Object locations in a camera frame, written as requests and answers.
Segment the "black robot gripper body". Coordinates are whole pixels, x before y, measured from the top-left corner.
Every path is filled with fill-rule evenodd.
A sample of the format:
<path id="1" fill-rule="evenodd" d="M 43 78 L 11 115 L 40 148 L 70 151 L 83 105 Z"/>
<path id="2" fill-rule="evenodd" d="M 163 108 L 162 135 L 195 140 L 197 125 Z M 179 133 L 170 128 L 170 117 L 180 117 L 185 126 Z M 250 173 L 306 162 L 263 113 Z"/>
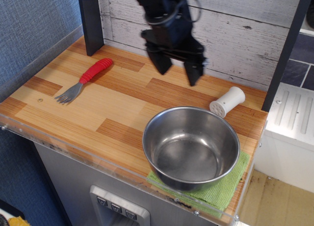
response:
<path id="1" fill-rule="evenodd" d="M 187 0 L 146 0 L 145 20 L 151 27 L 141 33 L 146 48 L 161 50 L 171 60 L 206 62 L 204 47 L 192 36 L 193 23 Z"/>

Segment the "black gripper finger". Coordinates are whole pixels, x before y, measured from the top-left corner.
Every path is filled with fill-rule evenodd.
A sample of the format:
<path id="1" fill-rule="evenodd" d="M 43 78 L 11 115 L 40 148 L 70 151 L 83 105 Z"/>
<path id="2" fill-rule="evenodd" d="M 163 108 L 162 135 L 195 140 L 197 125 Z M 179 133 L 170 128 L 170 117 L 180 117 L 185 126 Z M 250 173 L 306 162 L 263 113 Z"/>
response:
<path id="1" fill-rule="evenodd" d="M 172 66 L 171 59 L 165 56 L 161 50 L 147 47 L 146 51 L 151 62 L 160 74 L 164 75 Z"/>
<path id="2" fill-rule="evenodd" d="M 186 61 L 183 63 L 190 86 L 195 86 L 198 79 L 203 76 L 203 62 Z"/>

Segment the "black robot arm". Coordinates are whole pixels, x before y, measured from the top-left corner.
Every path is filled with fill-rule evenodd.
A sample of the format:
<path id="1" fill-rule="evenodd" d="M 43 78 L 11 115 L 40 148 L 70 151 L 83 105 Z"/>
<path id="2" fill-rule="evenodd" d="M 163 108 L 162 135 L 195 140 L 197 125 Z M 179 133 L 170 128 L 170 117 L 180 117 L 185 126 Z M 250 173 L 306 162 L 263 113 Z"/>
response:
<path id="1" fill-rule="evenodd" d="M 206 64 L 204 47 L 193 36 L 195 22 L 188 0 L 137 0 L 145 11 L 150 29 L 141 37 L 146 41 L 146 51 L 155 68 L 165 74 L 172 59 L 182 61 L 191 86 L 203 75 Z"/>

